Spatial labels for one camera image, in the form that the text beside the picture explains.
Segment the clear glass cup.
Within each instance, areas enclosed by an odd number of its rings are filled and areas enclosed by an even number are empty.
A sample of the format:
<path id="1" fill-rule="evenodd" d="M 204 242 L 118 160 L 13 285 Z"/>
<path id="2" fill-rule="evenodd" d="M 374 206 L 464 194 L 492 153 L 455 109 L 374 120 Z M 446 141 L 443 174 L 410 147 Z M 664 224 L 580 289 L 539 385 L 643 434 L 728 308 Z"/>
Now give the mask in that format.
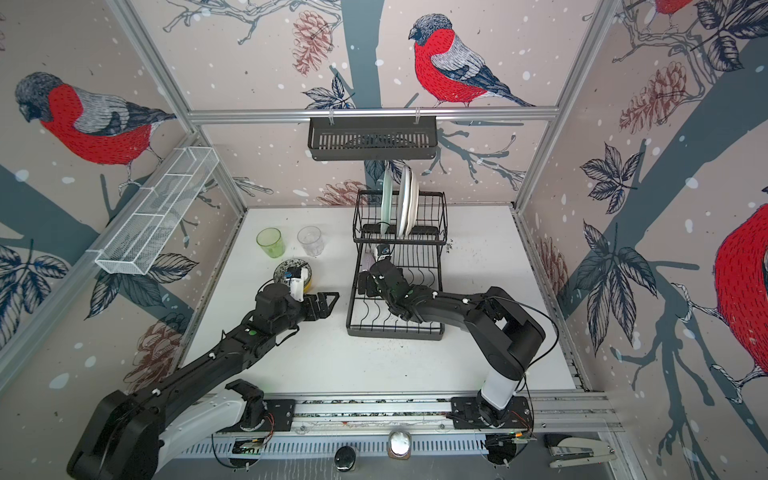
<path id="1" fill-rule="evenodd" d="M 322 231 L 314 225 L 301 228 L 297 234 L 297 240 L 304 252 L 313 258 L 319 257 L 325 248 Z"/>

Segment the green glass cup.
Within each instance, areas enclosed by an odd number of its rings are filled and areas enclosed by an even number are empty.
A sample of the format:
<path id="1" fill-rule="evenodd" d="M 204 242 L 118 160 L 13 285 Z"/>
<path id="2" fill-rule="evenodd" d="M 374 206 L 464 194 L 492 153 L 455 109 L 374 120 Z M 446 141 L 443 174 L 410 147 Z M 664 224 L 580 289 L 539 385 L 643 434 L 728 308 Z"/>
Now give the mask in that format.
<path id="1" fill-rule="evenodd" d="M 281 231 L 275 227 L 261 230 L 256 242 L 262 251 L 272 259 L 280 258 L 285 253 L 285 244 Z"/>

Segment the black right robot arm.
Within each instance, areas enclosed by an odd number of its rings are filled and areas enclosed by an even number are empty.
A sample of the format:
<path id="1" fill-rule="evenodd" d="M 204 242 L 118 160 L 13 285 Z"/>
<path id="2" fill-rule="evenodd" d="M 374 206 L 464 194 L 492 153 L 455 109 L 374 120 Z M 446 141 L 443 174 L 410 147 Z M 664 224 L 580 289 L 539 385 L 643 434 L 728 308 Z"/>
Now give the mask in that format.
<path id="1" fill-rule="evenodd" d="M 479 391 L 478 410 L 488 424 L 499 424 L 508 415 L 515 388 L 546 333 L 504 289 L 453 294 L 414 285 L 388 258 L 358 275 L 358 289 L 383 299 L 389 312 L 402 320 L 437 322 L 467 331 L 491 367 Z"/>

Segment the pink patterned bowl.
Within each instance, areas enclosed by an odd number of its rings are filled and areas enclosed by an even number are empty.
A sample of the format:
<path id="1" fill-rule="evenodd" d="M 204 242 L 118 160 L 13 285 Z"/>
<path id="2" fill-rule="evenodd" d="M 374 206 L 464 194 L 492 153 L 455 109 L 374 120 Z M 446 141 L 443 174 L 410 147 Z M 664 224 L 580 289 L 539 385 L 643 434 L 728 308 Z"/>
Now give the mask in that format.
<path id="1" fill-rule="evenodd" d="M 311 265 L 301 258 L 289 258 L 282 261 L 273 272 L 273 282 L 290 285 L 292 279 L 302 279 L 304 291 L 308 291 L 312 281 Z"/>

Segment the lilac ceramic bowl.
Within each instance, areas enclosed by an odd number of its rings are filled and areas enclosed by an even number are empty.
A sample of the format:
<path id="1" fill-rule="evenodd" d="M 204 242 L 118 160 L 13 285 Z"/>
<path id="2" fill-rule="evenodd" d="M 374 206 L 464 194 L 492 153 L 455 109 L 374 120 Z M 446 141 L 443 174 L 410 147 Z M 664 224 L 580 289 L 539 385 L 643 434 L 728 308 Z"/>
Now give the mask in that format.
<path id="1" fill-rule="evenodd" d="M 391 244 L 371 244 L 368 249 L 369 257 L 372 263 L 389 259 L 392 256 L 393 248 Z"/>

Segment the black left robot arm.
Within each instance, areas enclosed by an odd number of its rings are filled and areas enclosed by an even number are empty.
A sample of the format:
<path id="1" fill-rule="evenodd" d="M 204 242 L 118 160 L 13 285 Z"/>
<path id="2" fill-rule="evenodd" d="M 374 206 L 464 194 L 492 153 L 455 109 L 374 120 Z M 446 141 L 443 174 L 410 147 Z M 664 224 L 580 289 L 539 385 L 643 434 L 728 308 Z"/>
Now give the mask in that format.
<path id="1" fill-rule="evenodd" d="M 339 295 L 295 300 L 287 286 L 270 284 L 242 321 L 190 364 L 167 378 L 97 405 L 67 464 L 74 479 L 150 479 L 168 461 L 215 432 L 240 421 L 274 427 L 261 389 L 238 374 L 277 346 L 299 323 L 328 317 Z"/>

